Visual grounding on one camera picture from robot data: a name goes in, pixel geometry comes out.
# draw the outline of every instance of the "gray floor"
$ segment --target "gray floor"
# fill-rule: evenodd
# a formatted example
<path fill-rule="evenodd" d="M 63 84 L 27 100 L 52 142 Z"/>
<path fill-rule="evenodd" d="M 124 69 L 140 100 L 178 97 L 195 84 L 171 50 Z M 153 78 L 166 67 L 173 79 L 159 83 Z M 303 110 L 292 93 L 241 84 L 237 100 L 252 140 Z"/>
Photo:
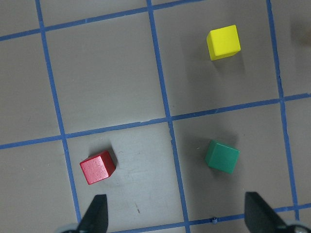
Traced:
<path fill-rule="evenodd" d="M 271 5 L 2 1 L 0 232 L 56 233 L 96 194 L 109 232 L 248 232 L 245 191 L 311 225 L 311 3 Z M 210 61 L 232 24 L 241 52 Z M 211 139 L 241 151 L 232 175 L 205 164 Z M 117 169 L 87 185 L 102 150 Z"/>

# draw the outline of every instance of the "red cube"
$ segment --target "red cube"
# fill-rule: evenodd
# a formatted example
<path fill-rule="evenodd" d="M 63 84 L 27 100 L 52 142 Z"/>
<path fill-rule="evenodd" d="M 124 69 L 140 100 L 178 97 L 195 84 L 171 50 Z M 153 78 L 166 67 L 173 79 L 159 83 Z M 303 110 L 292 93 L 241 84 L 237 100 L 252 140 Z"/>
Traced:
<path fill-rule="evenodd" d="M 107 150 L 88 157 L 80 163 L 80 166 L 88 184 L 106 179 L 116 170 Z"/>

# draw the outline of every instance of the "yellow cube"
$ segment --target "yellow cube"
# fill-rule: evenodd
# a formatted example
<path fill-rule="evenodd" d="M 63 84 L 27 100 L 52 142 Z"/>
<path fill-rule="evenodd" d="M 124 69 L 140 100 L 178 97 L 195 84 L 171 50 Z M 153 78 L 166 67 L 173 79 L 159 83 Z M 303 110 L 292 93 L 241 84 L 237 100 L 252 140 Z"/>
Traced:
<path fill-rule="evenodd" d="M 230 57 L 241 50 L 236 25 L 215 29 L 207 35 L 209 56 L 212 61 Z"/>

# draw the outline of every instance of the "cube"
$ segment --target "cube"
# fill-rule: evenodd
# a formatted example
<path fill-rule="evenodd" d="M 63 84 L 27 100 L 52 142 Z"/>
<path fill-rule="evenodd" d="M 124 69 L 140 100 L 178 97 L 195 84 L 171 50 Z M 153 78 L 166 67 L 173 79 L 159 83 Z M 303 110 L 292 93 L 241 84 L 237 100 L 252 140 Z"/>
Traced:
<path fill-rule="evenodd" d="M 93 155 L 80 163 L 88 184 L 93 184 L 111 176 L 116 170 L 108 151 Z"/>
<path fill-rule="evenodd" d="M 237 26 L 210 31 L 207 35 L 207 46 L 212 61 L 233 56 L 241 50 Z"/>
<path fill-rule="evenodd" d="M 205 161 L 209 167 L 231 174 L 240 151 L 216 140 L 211 140 Z"/>

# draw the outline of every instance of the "grid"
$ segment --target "grid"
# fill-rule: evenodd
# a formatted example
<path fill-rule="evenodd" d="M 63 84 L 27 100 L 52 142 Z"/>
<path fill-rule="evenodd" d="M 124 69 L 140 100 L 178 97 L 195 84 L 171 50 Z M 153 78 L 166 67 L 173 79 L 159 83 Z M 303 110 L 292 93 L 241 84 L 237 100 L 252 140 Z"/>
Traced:
<path fill-rule="evenodd" d="M 298 95 L 292 95 L 292 96 L 284 96 L 283 89 L 282 89 L 282 80 L 281 80 L 281 75 L 280 75 L 280 68 L 279 68 L 279 58 L 278 58 L 278 54 L 277 54 L 276 32 L 275 32 L 275 27 L 274 27 L 274 19 L 273 19 L 272 6 L 271 6 L 270 0 L 266 0 L 266 5 L 267 5 L 267 12 L 268 12 L 268 19 L 269 19 L 269 26 L 270 26 L 270 36 L 271 36 L 271 41 L 272 41 L 274 63 L 275 63 L 275 70 L 276 70 L 276 83 L 277 83 L 277 87 L 278 87 L 278 99 L 262 100 L 262 101 L 238 104 L 238 105 L 222 107 L 222 108 L 217 108 L 217 109 L 210 109 L 210 110 L 205 110 L 205 111 L 200 111 L 200 112 L 193 112 L 193 113 L 171 116 L 170 109 L 169 109 L 169 103 L 168 103 L 168 97 L 167 97 L 167 93 L 166 93 L 165 79 L 164 79 L 163 70 L 162 70 L 162 63 L 161 63 L 161 56 L 160 56 L 160 50 L 159 50 L 159 45 L 158 45 L 157 33 L 156 33 L 156 23 L 155 23 L 155 19 L 154 19 L 154 11 L 158 10 L 158 9 L 174 7 L 176 5 L 186 4 L 189 2 L 195 2 L 195 1 L 201 1 L 201 0 L 178 0 L 178 1 L 159 4 L 159 5 L 152 5 L 151 0 L 146 0 L 147 7 L 142 7 L 142 8 L 138 8 L 138 9 L 123 11 L 123 12 L 118 12 L 118 13 L 112 13 L 112 14 L 103 15 L 103 16 L 99 16 L 99 17 L 91 17 L 91 18 L 81 19 L 81 20 L 77 20 L 77 21 L 73 21 L 73 22 L 68 22 L 68 23 L 63 23 L 63 24 L 45 27 L 44 22 L 43 22 L 42 12 L 41 12 L 40 1 L 35 0 L 36 9 L 37 9 L 37 16 L 38 16 L 38 21 L 39 21 L 39 29 L 29 30 L 29 31 L 20 32 L 20 33 L 14 33 L 14 34 L 5 35 L 5 36 L 0 37 L 0 41 L 4 41 L 4 40 L 10 40 L 13 38 L 28 36 L 28 35 L 32 35 L 32 34 L 38 34 L 38 33 L 41 35 L 42 46 L 43 46 L 43 51 L 44 51 L 49 81 L 50 81 L 50 87 L 51 87 L 51 91 L 52 91 L 54 107 L 55 107 L 58 126 L 59 126 L 59 130 L 60 130 L 60 135 L 4 144 L 4 145 L 0 145 L 0 149 L 7 149 L 7 148 L 20 147 L 20 146 L 25 146 L 25 145 L 32 145 L 32 144 L 37 144 L 37 143 L 44 143 L 44 142 L 61 140 L 62 144 L 63 144 L 63 148 L 64 148 L 66 165 L 67 165 L 69 181 L 70 181 L 70 187 L 71 187 L 71 191 L 72 191 L 72 197 L 73 197 L 74 207 L 75 207 L 76 216 L 77 216 L 78 221 L 81 220 L 81 214 L 80 214 L 77 192 L 76 192 L 74 178 L 73 178 L 73 172 L 72 172 L 72 168 L 71 168 L 67 139 L 85 136 L 85 135 L 90 135 L 90 134 L 104 133 L 104 132 L 108 132 L 108 131 L 129 129 L 129 128 L 134 128 L 134 127 L 140 127 L 140 126 L 153 125 L 153 124 L 159 124 L 159 123 L 167 122 L 169 130 L 170 130 L 170 135 L 172 137 L 171 144 L 172 144 L 172 149 L 173 149 L 174 165 L 175 165 L 175 170 L 176 170 L 176 175 L 177 175 L 177 182 L 178 182 L 179 194 L 180 194 L 180 199 L 181 199 L 181 206 L 182 206 L 182 211 L 183 211 L 184 222 L 172 223 L 172 224 L 166 224 L 166 225 L 160 225 L 160 226 L 152 226 L 152 227 L 147 227 L 147 228 L 139 228 L 139 229 L 133 229 L 133 230 L 126 230 L 126 231 L 121 231 L 121 232 L 134 232 L 135 233 L 135 232 L 147 232 L 147 231 L 176 228 L 176 227 L 185 227 L 186 232 L 190 233 L 190 226 L 191 225 L 211 223 L 211 219 L 209 218 L 209 219 L 189 221 L 186 199 L 185 199 L 184 188 L 183 188 L 183 182 L 182 182 L 182 176 L 181 176 L 181 171 L 180 171 L 180 164 L 179 164 L 179 160 L 178 160 L 178 153 L 177 153 L 177 146 L 176 146 L 173 122 L 177 121 L 177 120 L 192 118 L 192 117 L 200 117 L 200 116 L 212 115 L 212 114 L 223 113 L 223 112 L 228 112 L 228 111 L 235 111 L 235 110 L 244 109 L 244 108 L 252 108 L 252 107 L 257 107 L 257 106 L 276 104 L 276 103 L 279 103 L 279 105 L 280 105 L 280 115 L 281 115 L 281 122 L 282 122 L 282 128 L 283 128 L 283 137 L 284 137 L 285 151 L 286 151 L 288 171 L 289 171 L 289 177 L 290 177 L 290 185 L 291 185 L 293 205 L 292 206 L 285 206 L 285 207 L 281 207 L 281 208 L 276 208 L 275 211 L 276 212 L 294 211 L 295 212 L 295 218 L 297 220 L 299 220 L 299 210 L 311 208 L 311 203 L 304 204 L 304 205 L 298 205 L 296 186 L 295 186 L 295 178 L 294 178 L 294 170 L 293 170 L 293 162 L 292 162 L 292 155 L 291 155 L 291 147 L 290 147 L 290 139 L 289 139 L 289 136 L 287 133 L 287 119 L 286 119 L 286 112 L 285 112 L 287 101 L 310 98 L 311 94 L 305 93 L 305 94 L 298 94 Z M 81 25 L 81 24 L 92 23 L 92 22 L 96 22 L 96 21 L 102 21 L 102 20 L 111 19 L 111 18 L 117 18 L 117 17 L 123 17 L 123 16 L 138 14 L 138 13 L 142 13 L 142 12 L 148 12 L 148 15 L 149 15 L 149 22 L 150 22 L 152 39 L 153 39 L 153 44 L 154 44 L 155 59 L 156 59 L 158 76 L 159 76 L 163 105 L 164 105 L 164 110 L 165 110 L 165 117 L 152 119 L 152 120 L 145 121 L 145 122 L 133 122 L 133 123 L 128 123 L 128 124 L 115 125 L 115 126 L 86 130 L 86 131 L 75 132 L 75 133 L 65 133 L 62 115 L 61 115 L 61 111 L 60 111 L 60 107 L 59 107 L 59 101 L 58 101 L 58 97 L 57 97 L 57 90 L 56 90 L 56 86 L 54 83 L 52 66 L 51 66 L 51 62 L 50 62 L 50 55 L 49 55 L 48 44 L 47 44 L 47 39 L 46 39 L 46 32 L 52 31 L 52 30 L 58 30 L 58 29 L 62 29 L 62 28 L 67 28 L 67 27 L 73 27 L 73 26 L 77 26 L 77 25 Z M 241 218 L 244 218 L 243 214 L 233 215 L 233 216 L 225 216 L 225 217 L 219 218 L 219 222 L 230 221 L 230 220 L 241 219 Z"/>

